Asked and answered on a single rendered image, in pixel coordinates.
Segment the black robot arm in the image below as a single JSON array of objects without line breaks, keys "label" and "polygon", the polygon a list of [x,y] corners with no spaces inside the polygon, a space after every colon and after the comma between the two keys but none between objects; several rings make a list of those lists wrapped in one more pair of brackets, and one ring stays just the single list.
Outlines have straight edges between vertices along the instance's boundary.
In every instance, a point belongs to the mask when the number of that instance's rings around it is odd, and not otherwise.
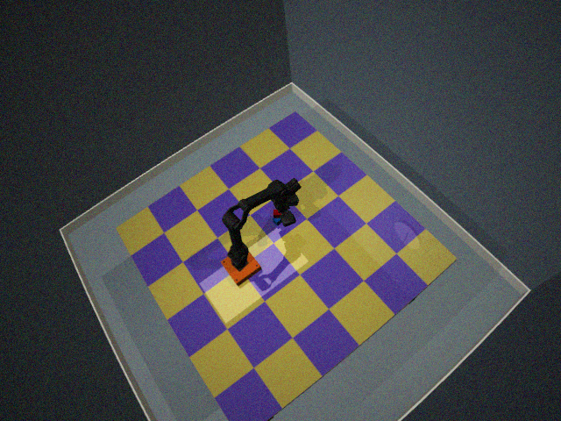
[{"label": "black robot arm", "polygon": [[[227,256],[231,260],[231,265],[240,272],[244,269],[249,262],[247,261],[248,247],[242,242],[240,230],[245,224],[248,213],[251,209],[272,200],[278,205],[284,205],[287,201],[289,206],[297,206],[299,203],[296,191],[301,188],[299,182],[294,178],[286,185],[279,180],[272,181],[268,184],[267,188],[247,197],[241,199],[236,205],[230,207],[223,215],[222,222],[229,231],[231,244],[230,251]],[[236,209],[242,209],[243,214],[241,220],[233,213]]]}]

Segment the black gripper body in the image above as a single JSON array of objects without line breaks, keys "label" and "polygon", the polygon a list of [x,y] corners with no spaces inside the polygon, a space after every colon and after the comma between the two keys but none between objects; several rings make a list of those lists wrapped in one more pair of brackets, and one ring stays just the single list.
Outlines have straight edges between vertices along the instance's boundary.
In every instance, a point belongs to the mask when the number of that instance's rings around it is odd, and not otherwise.
[{"label": "black gripper body", "polygon": [[290,210],[288,210],[290,209],[290,207],[288,208],[288,204],[289,204],[288,201],[284,205],[275,204],[277,211],[281,213],[281,215],[283,216],[283,218],[281,218],[281,222],[285,227],[292,225],[296,222],[294,214],[291,214]]}]

